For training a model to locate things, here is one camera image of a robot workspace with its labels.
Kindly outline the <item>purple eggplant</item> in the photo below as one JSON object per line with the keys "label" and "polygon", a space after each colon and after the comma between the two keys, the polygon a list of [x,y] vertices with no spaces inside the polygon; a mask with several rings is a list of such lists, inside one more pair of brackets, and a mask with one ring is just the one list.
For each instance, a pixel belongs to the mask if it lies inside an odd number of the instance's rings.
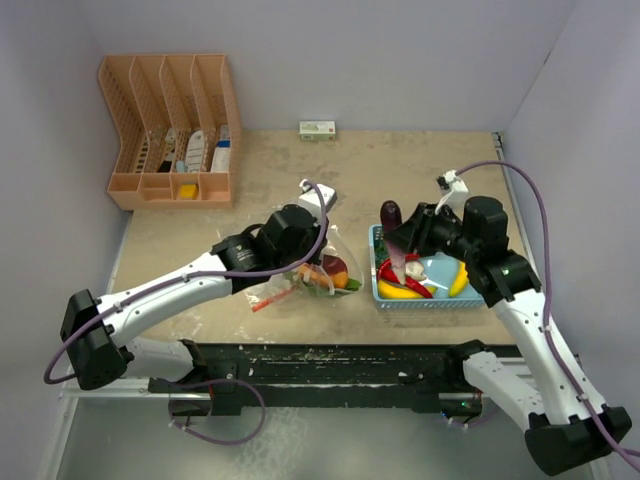
{"label": "purple eggplant", "polygon": [[384,232],[384,244],[392,264],[404,273],[405,252],[394,243],[393,232],[402,223],[402,215],[399,205],[393,200],[386,200],[380,207],[380,222]]}

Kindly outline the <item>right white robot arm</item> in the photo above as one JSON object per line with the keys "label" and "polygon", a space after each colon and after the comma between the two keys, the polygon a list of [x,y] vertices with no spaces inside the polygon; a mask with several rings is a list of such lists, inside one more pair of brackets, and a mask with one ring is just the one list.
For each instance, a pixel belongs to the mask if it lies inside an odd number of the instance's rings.
{"label": "right white robot arm", "polygon": [[475,196],[461,216],[448,206],[421,203],[407,220],[392,215],[383,231],[403,254],[443,253],[464,263],[471,286],[506,326],[535,383],[506,370],[477,340],[452,349],[446,383],[456,391],[474,387],[488,394],[521,428],[539,469],[556,476],[620,452],[632,420],[586,377],[545,307],[539,277],[510,249],[507,227],[500,201]]}

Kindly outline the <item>polka dot zip bag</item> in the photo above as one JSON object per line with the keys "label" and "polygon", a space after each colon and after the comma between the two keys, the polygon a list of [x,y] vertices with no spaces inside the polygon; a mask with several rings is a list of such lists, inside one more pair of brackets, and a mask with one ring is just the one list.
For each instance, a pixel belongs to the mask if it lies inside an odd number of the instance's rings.
{"label": "polka dot zip bag", "polygon": [[337,225],[327,231],[327,243],[320,253],[320,263],[305,263],[273,277],[269,287],[274,293],[299,290],[315,297],[339,297],[355,294],[364,284],[364,273],[354,253],[346,244]]}

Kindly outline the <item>red zipper clear bag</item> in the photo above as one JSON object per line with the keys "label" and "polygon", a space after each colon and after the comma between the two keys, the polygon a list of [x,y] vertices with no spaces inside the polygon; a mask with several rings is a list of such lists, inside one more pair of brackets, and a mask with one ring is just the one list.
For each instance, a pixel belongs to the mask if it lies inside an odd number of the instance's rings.
{"label": "red zipper clear bag", "polygon": [[257,313],[273,303],[293,293],[298,284],[286,279],[275,279],[250,287],[245,296],[253,313]]}

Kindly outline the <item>green leafy vegetable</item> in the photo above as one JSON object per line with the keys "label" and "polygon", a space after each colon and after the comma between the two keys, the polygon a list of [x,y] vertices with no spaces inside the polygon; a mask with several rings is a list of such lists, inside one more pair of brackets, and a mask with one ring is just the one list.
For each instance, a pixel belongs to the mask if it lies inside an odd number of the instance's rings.
{"label": "green leafy vegetable", "polygon": [[341,297],[354,294],[362,289],[362,283],[356,279],[349,278],[344,288],[337,286],[323,286],[321,284],[313,282],[300,283],[306,293],[312,297],[325,298],[325,297]]}

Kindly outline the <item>white garlic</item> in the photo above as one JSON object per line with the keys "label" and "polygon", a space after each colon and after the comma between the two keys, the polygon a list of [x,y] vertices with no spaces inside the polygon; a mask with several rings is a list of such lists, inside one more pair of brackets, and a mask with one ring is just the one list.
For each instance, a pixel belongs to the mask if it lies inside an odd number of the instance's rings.
{"label": "white garlic", "polygon": [[408,261],[405,264],[405,275],[417,282],[423,282],[427,279],[424,265],[417,260]]}

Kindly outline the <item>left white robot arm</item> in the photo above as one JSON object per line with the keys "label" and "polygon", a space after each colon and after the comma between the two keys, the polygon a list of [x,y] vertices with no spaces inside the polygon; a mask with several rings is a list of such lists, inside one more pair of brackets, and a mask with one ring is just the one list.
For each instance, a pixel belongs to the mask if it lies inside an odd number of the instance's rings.
{"label": "left white robot arm", "polygon": [[326,244],[328,211],[287,204],[155,280],[103,299],[87,289],[74,293],[60,329],[72,379],[83,390],[104,387],[125,374],[135,359],[132,341],[151,327],[317,261]]}

